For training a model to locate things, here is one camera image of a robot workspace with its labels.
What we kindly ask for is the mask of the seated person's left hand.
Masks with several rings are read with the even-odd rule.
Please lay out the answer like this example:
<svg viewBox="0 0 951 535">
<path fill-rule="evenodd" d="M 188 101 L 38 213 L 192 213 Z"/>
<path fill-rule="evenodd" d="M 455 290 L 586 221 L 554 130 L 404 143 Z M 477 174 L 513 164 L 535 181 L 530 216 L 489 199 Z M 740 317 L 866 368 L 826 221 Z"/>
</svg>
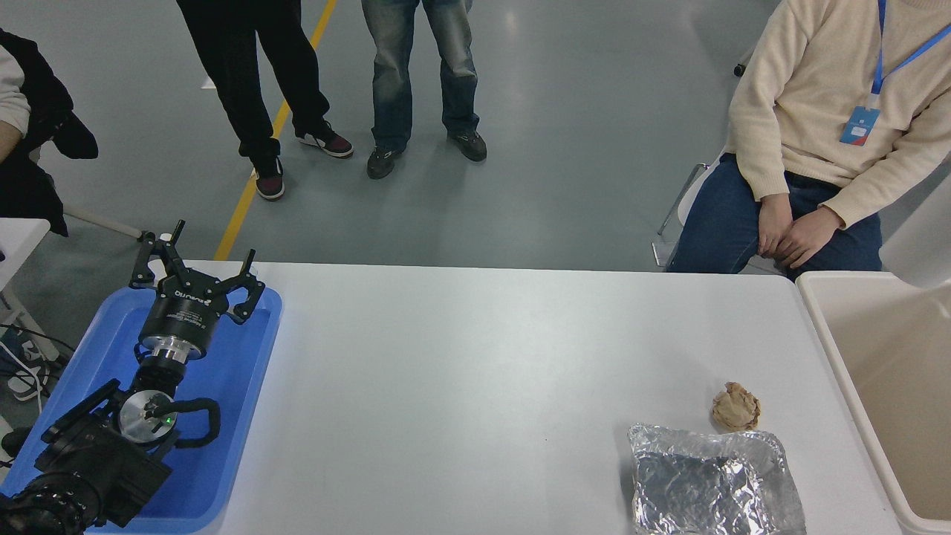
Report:
<svg viewBox="0 0 951 535">
<path fill-rule="evenodd" d="M 826 246 L 845 221 L 834 210 L 821 206 L 794 220 L 780 240 L 773 258 L 791 270 L 802 268 Z"/>
</svg>

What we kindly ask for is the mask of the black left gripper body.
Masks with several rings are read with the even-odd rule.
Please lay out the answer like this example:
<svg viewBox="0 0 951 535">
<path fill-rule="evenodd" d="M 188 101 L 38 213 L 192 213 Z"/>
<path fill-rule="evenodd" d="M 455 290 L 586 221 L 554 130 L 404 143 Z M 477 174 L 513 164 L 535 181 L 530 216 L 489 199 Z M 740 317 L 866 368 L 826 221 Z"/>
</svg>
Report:
<svg viewBox="0 0 951 535">
<path fill-rule="evenodd" d="M 174 337 L 207 351 L 228 301 L 214 276 L 199 271 L 167 275 L 156 288 L 156 301 L 139 334 L 139 343 L 154 348 L 160 339 Z"/>
</svg>

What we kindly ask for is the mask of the seated person's right hand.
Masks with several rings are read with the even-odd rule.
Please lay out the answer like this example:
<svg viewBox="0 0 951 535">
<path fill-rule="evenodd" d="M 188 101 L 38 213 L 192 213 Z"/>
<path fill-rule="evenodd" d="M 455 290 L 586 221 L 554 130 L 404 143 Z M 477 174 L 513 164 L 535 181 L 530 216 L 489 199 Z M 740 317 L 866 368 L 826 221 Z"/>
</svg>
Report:
<svg viewBox="0 0 951 535">
<path fill-rule="evenodd" d="M 757 254 L 782 258 L 781 243 L 791 229 L 793 216 L 787 193 L 771 194 L 760 200 Z"/>
</svg>

